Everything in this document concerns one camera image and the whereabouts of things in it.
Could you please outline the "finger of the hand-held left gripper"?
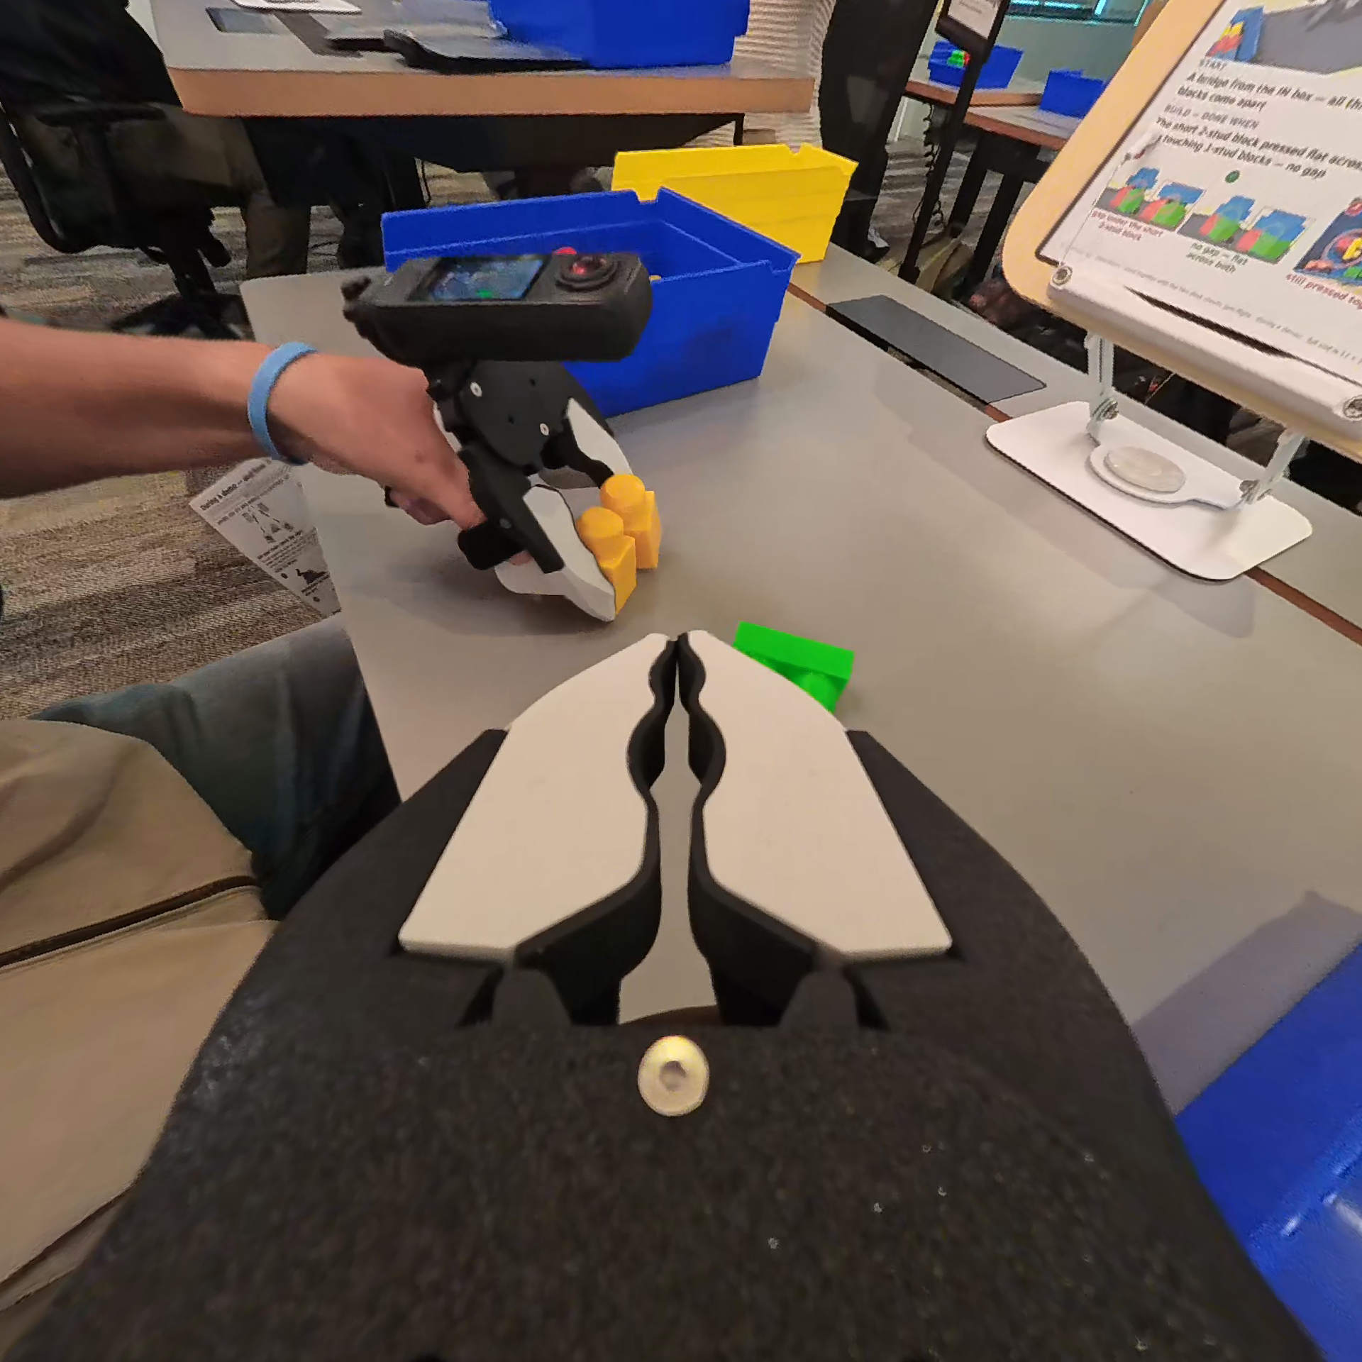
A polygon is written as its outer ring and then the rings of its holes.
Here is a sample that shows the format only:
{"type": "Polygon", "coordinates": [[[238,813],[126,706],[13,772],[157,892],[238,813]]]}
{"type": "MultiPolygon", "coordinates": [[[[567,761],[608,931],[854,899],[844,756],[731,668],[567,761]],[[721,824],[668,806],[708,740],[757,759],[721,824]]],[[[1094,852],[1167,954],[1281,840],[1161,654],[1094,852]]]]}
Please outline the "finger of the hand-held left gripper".
{"type": "Polygon", "coordinates": [[[587,547],[574,513],[540,513],[540,526],[549,534],[549,545],[562,558],[562,568],[548,573],[532,558],[517,561],[517,555],[491,565],[494,552],[509,545],[509,534],[493,522],[468,530],[468,561],[480,571],[491,571],[507,590],[536,597],[561,599],[598,621],[614,620],[626,605],[626,556],[616,563],[609,577],[598,558],[587,547]]]}
{"type": "Polygon", "coordinates": [[[588,410],[566,410],[556,423],[525,417],[525,430],[532,451],[525,513],[541,513],[551,500],[583,513],[601,503],[608,480],[632,470],[613,432],[588,410]]]}

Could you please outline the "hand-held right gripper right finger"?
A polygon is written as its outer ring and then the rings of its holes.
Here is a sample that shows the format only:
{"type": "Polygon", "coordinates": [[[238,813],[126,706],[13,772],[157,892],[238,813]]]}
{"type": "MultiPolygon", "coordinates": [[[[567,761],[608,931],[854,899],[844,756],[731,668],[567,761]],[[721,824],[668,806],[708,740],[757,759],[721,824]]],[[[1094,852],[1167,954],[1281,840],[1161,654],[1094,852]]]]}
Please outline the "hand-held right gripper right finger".
{"type": "Polygon", "coordinates": [[[707,631],[679,639],[689,916],[724,978],[938,959],[950,933],[833,712],[707,631]]]}

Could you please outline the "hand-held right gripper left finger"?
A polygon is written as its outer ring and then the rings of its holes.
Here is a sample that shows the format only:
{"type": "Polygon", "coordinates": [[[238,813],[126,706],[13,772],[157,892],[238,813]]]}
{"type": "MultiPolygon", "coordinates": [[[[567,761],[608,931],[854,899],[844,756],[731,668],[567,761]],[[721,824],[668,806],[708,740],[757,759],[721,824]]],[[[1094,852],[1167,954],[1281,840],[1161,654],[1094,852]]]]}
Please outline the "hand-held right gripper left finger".
{"type": "Polygon", "coordinates": [[[399,931],[405,954],[551,975],[629,975],[648,955],[673,649],[648,634],[509,725],[399,931]]]}

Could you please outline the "orange mega block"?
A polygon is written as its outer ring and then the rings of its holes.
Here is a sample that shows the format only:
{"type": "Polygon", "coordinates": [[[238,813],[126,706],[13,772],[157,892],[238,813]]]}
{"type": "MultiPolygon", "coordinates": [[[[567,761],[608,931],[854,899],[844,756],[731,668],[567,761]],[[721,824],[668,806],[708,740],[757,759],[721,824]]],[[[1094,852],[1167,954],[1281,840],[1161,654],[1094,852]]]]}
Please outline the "orange mega block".
{"type": "Polygon", "coordinates": [[[661,524],[655,493],[630,472],[613,474],[600,488],[601,508],[614,514],[635,547],[635,568],[655,571],[660,560],[661,524]]]}
{"type": "Polygon", "coordinates": [[[603,505],[587,508],[575,529],[611,589],[611,607],[617,615],[637,586],[635,540],[624,529],[621,514],[603,505]]]}

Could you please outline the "green mega block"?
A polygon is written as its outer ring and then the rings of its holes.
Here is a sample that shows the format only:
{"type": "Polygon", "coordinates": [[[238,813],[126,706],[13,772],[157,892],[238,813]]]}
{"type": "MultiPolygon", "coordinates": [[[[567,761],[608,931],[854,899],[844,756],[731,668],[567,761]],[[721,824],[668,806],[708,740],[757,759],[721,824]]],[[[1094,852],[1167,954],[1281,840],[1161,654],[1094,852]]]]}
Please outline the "green mega block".
{"type": "Polygon", "coordinates": [[[835,714],[854,673],[853,650],[741,621],[733,647],[770,672],[784,676],[827,712],[835,714]]]}

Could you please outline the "person's left forearm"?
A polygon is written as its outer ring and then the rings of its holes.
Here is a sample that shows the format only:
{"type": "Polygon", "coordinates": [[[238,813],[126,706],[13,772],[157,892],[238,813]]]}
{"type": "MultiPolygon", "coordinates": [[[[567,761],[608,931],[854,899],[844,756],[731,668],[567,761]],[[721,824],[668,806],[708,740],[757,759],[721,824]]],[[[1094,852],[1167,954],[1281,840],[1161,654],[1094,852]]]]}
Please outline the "person's left forearm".
{"type": "Polygon", "coordinates": [[[251,342],[50,329],[1,321],[1,498],[259,454],[251,342]]]}

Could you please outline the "person's left hand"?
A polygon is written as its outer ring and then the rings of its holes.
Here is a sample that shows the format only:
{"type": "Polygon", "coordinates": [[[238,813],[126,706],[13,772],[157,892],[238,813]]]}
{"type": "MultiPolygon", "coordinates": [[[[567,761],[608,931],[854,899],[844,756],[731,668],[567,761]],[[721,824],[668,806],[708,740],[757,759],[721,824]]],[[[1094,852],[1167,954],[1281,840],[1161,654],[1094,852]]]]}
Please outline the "person's left hand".
{"type": "Polygon", "coordinates": [[[305,355],[270,389],[266,427],[282,454],[379,485],[420,524],[468,530],[486,519],[416,368],[305,355]]]}

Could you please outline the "printed paper sheet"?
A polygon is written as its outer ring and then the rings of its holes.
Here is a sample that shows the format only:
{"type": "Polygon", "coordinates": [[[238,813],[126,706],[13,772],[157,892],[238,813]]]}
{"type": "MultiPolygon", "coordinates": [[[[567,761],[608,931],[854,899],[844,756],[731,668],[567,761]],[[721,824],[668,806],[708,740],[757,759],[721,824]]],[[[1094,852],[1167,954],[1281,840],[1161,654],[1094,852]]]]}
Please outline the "printed paper sheet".
{"type": "Polygon", "coordinates": [[[275,586],[324,620],[340,607],[311,509],[293,469],[267,459],[233,466],[189,501],[191,511],[275,586]]]}

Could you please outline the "wooden table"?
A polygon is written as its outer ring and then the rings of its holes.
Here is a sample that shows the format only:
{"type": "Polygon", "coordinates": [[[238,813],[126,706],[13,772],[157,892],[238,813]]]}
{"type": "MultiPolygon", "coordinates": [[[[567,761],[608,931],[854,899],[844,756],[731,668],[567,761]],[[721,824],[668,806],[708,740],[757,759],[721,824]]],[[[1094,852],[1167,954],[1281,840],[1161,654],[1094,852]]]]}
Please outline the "wooden table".
{"type": "Polygon", "coordinates": [[[288,28],[230,34],[209,3],[152,2],[181,106],[249,117],[801,114],[812,76],[763,62],[660,70],[444,75],[397,57],[311,51],[288,28]]]}

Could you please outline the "yellow storage bin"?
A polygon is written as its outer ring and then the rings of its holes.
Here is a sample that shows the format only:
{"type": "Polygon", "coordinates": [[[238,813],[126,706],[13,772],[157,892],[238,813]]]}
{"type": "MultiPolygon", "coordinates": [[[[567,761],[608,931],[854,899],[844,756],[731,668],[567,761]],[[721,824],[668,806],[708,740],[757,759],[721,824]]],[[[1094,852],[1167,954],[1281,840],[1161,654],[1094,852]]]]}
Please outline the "yellow storage bin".
{"type": "Polygon", "coordinates": [[[812,145],[622,151],[611,187],[655,200],[687,198],[797,253],[822,261],[857,162],[812,145]]]}

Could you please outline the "person's jeans leg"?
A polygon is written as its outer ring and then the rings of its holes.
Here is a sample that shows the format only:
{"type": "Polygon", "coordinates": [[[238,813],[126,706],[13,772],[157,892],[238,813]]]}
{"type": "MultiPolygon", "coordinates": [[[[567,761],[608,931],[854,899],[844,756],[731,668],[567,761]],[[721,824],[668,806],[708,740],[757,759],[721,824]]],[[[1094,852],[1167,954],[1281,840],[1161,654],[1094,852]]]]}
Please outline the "person's jeans leg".
{"type": "Polygon", "coordinates": [[[170,683],[56,704],[39,720],[160,753],[249,852],[275,920],[400,803],[339,615],[170,683]]]}

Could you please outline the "black flat panel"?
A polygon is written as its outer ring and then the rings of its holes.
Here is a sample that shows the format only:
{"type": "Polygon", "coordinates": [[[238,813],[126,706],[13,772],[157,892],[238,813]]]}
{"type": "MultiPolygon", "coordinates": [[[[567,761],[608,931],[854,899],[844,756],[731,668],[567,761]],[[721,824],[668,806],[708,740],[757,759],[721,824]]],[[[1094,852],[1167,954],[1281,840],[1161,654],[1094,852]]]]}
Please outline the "black flat panel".
{"type": "Polygon", "coordinates": [[[1026,398],[1045,383],[960,333],[887,295],[827,305],[825,313],[880,350],[955,388],[982,406],[1026,398]]]}

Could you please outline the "black office chair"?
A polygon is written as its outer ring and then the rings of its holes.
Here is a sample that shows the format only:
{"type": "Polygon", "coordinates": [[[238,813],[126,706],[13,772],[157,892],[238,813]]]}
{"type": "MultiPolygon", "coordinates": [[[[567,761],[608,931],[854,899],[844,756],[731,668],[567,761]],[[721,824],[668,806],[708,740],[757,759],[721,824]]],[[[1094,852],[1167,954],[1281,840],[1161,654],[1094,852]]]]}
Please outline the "black office chair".
{"type": "Polygon", "coordinates": [[[163,122],[149,104],[63,99],[1,112],[3,169],[39,239],[61,255],[133,250],[168,269],[175,292],[129,312],[110,331],[235,339],[245,323],[238,294],[222,294],[212,269],[232,253],[214,235],[214,208],[196,187],[133,175],[113,135],[163,122]]]}

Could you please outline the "person's beige jacket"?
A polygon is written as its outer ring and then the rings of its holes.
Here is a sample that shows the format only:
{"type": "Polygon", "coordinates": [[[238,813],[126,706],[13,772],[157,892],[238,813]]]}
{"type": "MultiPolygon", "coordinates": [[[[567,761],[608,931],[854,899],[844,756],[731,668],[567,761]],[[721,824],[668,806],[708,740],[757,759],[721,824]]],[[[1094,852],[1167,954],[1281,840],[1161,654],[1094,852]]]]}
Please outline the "person's beige jacket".
{"type": "Polygon", "coordinates": [[[3,1310],[105,1229],[269,933],[245,847],[149,744],[3,722],[3,1310]]]}

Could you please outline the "white board stand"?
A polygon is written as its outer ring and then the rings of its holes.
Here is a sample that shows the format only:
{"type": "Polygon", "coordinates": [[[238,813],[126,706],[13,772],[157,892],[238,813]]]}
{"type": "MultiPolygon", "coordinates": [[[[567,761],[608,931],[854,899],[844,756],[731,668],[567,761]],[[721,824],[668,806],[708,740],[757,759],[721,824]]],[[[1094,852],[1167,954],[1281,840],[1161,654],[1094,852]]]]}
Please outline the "white board stand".
{"type": "Polygon", "coordinates": [[[1311,522],[1272,490],[1305,446],[1277,436],[1248,480],[1118,412],[1115,347],[1088,334],[1086,399],[994,423],[992,449],[1144,552],[1204,582],[1229,582],[1297,547],[1311,522]]]}

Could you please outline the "printed instruction sheet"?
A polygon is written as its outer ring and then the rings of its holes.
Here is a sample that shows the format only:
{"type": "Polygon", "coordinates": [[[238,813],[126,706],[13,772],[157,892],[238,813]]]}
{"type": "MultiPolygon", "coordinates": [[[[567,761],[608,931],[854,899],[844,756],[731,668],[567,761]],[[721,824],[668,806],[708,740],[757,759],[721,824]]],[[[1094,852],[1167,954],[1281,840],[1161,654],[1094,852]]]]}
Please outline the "printed instruction sheet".
{"type": "Polygon", "coordinates": [[[1123,331],[1177,313],[1358,438],[1360,5],[1217,3],[1039,250],[1123,331]]]}

